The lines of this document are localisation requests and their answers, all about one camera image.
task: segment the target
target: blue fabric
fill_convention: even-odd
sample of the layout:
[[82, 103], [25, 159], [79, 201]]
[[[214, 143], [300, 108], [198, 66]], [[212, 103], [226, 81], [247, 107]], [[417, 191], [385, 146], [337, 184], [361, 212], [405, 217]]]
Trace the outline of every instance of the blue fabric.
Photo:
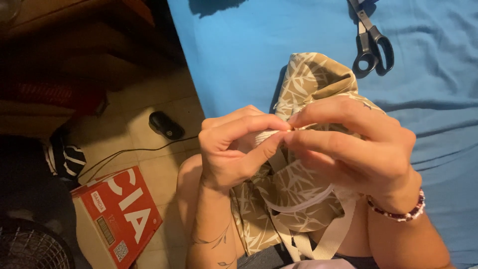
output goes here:
[[[289, 55], [351, 67], [355, 16], [336, 0], [171, 0], [206, 117], [270, 111]], [[412, 162], [428, 213], [458, 268], [478, 264], [478, 1], [382, 0], [369, 17], [395, 67], [359, 79], [366, 96], [417, 134]]]

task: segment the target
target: hand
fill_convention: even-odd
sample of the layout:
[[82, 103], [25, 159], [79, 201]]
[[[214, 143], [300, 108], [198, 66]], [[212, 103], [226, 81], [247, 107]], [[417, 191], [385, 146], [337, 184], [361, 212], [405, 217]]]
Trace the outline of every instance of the hand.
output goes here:
[[365, 137], [313, 130], [287, 134], [286, 144], [305, 167], [331, 183], [370, 195], [391, 213], [408, 213], [417, 204], [422, 179], [410, 164], [415, 134], [396, 119], [336, 96], [307, 105], [288, 122], [293, 127], [341, 123]]
[[[234, 111], [224, 117], [206, 119], [199, 133], [203, 159], [202, 184], [227, 193], [230, 188], [252, 177], [272, 157], [291, 126], [272, 114], [264, 114], [253, 106]], [[249, 153], [234, 145], [244, 135], [266, 129], [280, 130]]]

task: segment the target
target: red cardboard box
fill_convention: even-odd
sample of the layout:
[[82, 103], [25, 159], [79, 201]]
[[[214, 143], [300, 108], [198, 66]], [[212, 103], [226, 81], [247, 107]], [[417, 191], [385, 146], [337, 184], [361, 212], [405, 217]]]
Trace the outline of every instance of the red cardboard box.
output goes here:
[[78, 244], [93, 269], [128, 269], [163, 223], [138, 166], [71, 194]]

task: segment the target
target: black cord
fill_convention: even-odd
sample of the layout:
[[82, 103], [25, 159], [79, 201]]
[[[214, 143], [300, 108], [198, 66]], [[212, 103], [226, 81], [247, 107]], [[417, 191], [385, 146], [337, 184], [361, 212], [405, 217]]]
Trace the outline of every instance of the black cord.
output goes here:
[[98, 166], [99, 164], [101, 164], [102, 162], [106, 161], [107, 159], [109, 159], [105, 164], [103, 164], [100, 168], [98, 168], [98, 170], [96, 170], [96, 172], [90, 177], [90, 179], [88, 179], [87, 182], [90, 182], [94, 176], [96, 174], [98, 174], [98, 172], [105, 166], [107, 165], [109, 162], [111, 162], [114, 158], [116, 158], [118, 155], [120, 155], [121, 153], [125, 153], [125, 152], [130, 152], [130, 151], [137, 151], [137, 150], [146, 150], [146, 151], [156, 151], [156, 150], [160, 150], [160, 149], [163, 149], [171, 144], [174, 144], [176, 142], [182, 142], [182, 141], [186, 141], [186, 140], [190, 140], [190, 139], [194, 139], [194, 138], [197, 138], [197, 135], [196, 136], [193, 136], [193, 137], [189, 137], [189, 138], [184, 138], [184, 139], [180, 139], [180, 140], [176, 140], [176, 141], [172, 141], [172, 142], [169, 142], [167, 143], [166, 145], [162, 146], [162, 147], [159, 147], [159, 148], [135, 148], [135, 149], [123, 149], [123, 150], [120, 150], [118, 152], [115, 152], [113, 154], [111, 154], [110, 156], [102, 159], [101, 161], [97, 162], [95, 165], [93, 165], [92, 167], [90, 167], [90, 169], [86, 170], [84, 173], [80, 174], [78, 176], [78, 178], [84, 176], [86, 173], [88, 173], [89, 171], [91, 171], [93, 168], [95, 168], [96, 166]]

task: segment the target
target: knee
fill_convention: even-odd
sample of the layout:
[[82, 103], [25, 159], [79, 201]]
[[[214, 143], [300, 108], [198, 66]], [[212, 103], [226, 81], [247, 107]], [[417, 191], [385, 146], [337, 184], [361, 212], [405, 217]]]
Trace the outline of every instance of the knee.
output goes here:
[[201, 154], [196, 154], [179, 167], [176, 192], [181, 193], [186, 186], [197, 185], [203, 172]]

